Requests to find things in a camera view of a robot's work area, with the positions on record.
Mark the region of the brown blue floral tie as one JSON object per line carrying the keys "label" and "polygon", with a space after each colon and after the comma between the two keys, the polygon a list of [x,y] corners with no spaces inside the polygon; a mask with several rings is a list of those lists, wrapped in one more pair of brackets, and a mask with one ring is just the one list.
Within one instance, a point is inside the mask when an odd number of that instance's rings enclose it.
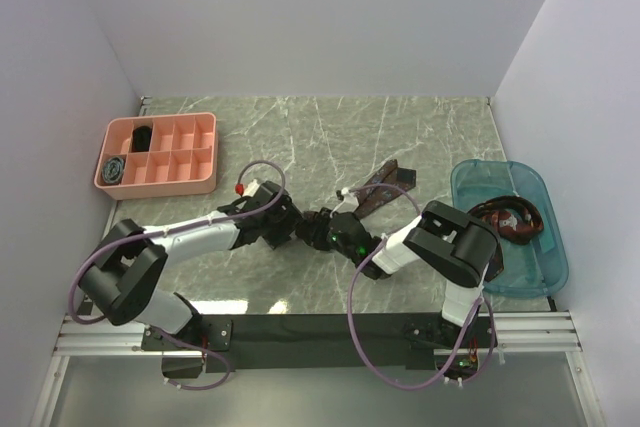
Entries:
{"label": "brown blue floral tie", "polygon": [[[409,192],[417,184],[417,171],[415,169],[400,167],[396,159],[383,164],[362,186],[353,192],[358,200],[359,207],[351,212],[361,220],[369,216],[382,206],[392,202],[404,192]],[[337,213],[335,208],[322,208],[320,211],[305,211],[303,220],[307,222],[319,221],[324,217],[332,217]]]}

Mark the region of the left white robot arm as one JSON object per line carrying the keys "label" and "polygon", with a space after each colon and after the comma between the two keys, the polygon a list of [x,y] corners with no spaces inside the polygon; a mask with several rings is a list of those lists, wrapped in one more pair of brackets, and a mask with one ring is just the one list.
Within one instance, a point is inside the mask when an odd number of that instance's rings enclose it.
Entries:
{"label": "left white robot arm", "polygon": [[272,249],[290,240],[302,213],[280,186],[253,181],[244,196],[190,221],[141,227],[125,219],[109,231],[101,253],[77,286],[114,326],[146,324],[180,349],[207,336],[202,315],[184,296],[158,287],[163,270],[211,252],[262,239]]}

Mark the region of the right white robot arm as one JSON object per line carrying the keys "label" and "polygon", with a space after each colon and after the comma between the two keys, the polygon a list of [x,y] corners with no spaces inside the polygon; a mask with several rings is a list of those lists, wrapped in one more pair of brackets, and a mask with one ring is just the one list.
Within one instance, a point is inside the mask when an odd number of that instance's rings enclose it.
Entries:
{"label": "right white robot arm", "polygon": [[503,271],[499,237],[486,223],[439,201],[386,238],[370,234],[353,212],[308,211],[296,236],[319,251],[335,251],[372,279],[410,265],[426,265],[446,279],[437,319],[414,334],[438,346],[461,346],[475,333],[468,315],[483,284]]}

